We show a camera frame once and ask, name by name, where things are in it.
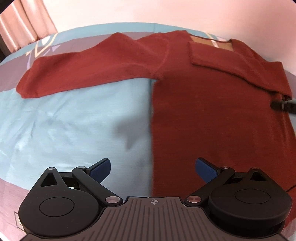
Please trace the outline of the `dark red knit sweater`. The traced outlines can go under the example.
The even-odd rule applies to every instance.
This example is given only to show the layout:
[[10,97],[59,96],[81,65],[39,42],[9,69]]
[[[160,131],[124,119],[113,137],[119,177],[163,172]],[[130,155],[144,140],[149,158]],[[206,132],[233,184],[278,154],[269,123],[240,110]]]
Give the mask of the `dark red knit sweater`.
[[186,197],[200,187],[194,164],[202,157],[238,172],[259,167],[295,197],[295,132],[281,110],[292,91],[283,66],[238,40],[115,33],[85,51],[38,58],[16,90],[37,98],[139,77],[155,80],[154,196]]

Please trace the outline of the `blue patterned bed sheet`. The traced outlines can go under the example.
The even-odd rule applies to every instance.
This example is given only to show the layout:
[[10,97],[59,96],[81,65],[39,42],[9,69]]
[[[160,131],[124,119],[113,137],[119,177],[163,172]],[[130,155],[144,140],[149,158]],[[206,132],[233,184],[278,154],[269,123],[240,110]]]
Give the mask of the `blue patterned bed sheet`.
[[[122,34],[138,40],[169,32]],[[186,32],[214,44],[232,40]],[[200,187],[186,197],[153,195],[153,79],[22,98],[16,87],[34,62],[60,54],[66,54],[60,45],[25,54],[18,82],[1,91],[1,240],[286,240],[295,234],[295,197],[259,167],[230,167],[230,180],[202,205],[187,206],[184,199],[206,184],[195,170],[197,158]],[[74,168],[104,158],[111,172],[101,184],[121,205],[100,206],[72,176]]]

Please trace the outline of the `pink curtain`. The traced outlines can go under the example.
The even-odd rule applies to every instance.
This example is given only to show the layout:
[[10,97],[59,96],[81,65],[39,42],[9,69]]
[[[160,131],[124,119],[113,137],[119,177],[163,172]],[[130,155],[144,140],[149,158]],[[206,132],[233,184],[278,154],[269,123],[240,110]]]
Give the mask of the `pink curtain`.
[[57,33],[43,1],[12,1],[1,13],[1,38],[8,50],[18,49]]

